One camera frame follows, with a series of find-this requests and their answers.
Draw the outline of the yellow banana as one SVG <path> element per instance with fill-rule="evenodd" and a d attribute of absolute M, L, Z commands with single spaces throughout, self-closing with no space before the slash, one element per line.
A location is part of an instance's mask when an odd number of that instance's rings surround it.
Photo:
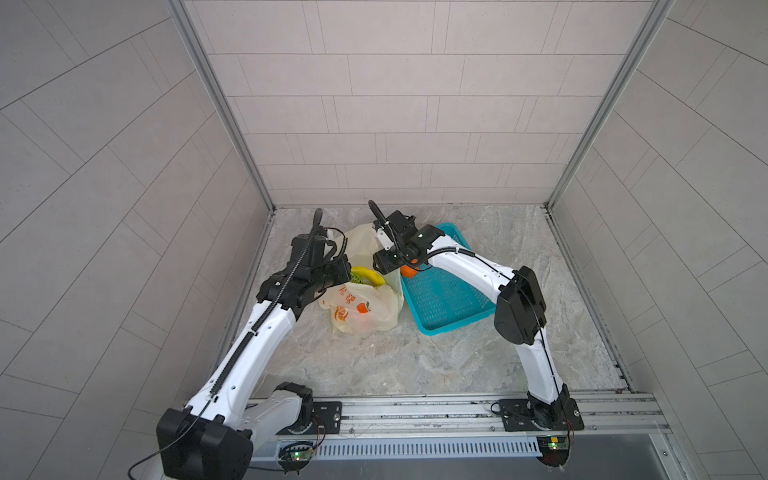
<path fill-rule="evenodd" d="M 352 267 L 350 272 L 351 272 L 351 277 L 353 275 L 358 275 L 363 280 L 362 285 L 368 285 L 374 288 L 378 288 L 386 284 L 385 278 L 375 270 L 371 270 L 365 267 Z"/>

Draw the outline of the cream fruit-print plastic bag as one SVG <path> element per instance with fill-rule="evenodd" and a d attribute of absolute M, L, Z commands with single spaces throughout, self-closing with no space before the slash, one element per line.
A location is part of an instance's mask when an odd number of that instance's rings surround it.
<path fill-rule="evenodd" d="M 346 232 L 345 254 L 352 267 L 373 269 L 373 254 L 382 249 L 372 223 Z M 319 299 L 330 314 L 331 325 L 345 334 L 369 334 L 393 329 L 405 302 L 398 270 L 382 275 L 386 284 L 374 288 L 345 283 L 329 288 Z"/>

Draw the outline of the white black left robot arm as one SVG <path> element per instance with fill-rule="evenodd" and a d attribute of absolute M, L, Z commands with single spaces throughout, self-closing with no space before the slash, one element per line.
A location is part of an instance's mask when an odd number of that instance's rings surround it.
<path fill-rule="evenodd" d="M 163 471 L 173 479 L 241 479 L 258 446 L 308 419 L 310 389 L 288 386 L 257 404 L 245 426 L 250 395 L 304 308 L 351 278 L 346 255 L 310 265 L 291 263 L 264 281 L 246 326 L 205 385 L 157 424 Z"/>

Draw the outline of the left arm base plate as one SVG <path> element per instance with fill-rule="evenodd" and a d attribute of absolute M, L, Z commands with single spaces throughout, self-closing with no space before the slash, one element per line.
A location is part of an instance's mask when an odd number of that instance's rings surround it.
<path fill-rule="evenodd" d="M 279 435 L 323 435 L 338 434 L 342 419 L 341 401 L 315 401 L 306 421 L 298 420 L 294 425 L 283 428 Z"/>

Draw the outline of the orange fruit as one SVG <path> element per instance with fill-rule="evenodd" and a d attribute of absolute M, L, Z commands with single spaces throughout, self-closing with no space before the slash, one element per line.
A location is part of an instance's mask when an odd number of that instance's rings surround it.
<path fill-rule="evenodd" d="M 419 272 L 420 272 L 420 270 L 418 269 L 418 265 L 416 264 L 416 262 L 412 262 L 411 264 L 403 265 L 400 268 L 400 273 L 405 278 L 413 278 Z"/>

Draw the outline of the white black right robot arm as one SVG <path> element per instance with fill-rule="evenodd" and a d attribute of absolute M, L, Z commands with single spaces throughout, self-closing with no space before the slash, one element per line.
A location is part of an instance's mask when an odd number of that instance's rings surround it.
<path fill-rule="evenodd" d="M 417 227 L 413 216 L 399 210 L 386 216 L 374 201 L 368 205 L 383 246 L 373 255 L 374 269 L 384 275 L 402 267 L 435 267 L 484 294 L 495 305 L 496 331 L 515 346 L 520 358 L 533 423 L 544 430 L 566 424 L 570 394 L 549 355 L 546 303 L 535 272 L 526 266 L 514 270 L 488 260 L 434 225 Z"/>

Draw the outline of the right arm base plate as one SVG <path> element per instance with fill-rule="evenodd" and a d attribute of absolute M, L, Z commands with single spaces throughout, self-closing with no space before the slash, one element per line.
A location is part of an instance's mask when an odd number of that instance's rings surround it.
<path fill-rule="evenodd" d="M 506 432 L 582 431 L 585 428 L 572 398 L 556 400 L 552 405 L 537 399 L 501 399 L 491 405 L 491 412 L 501 418 Z"/>

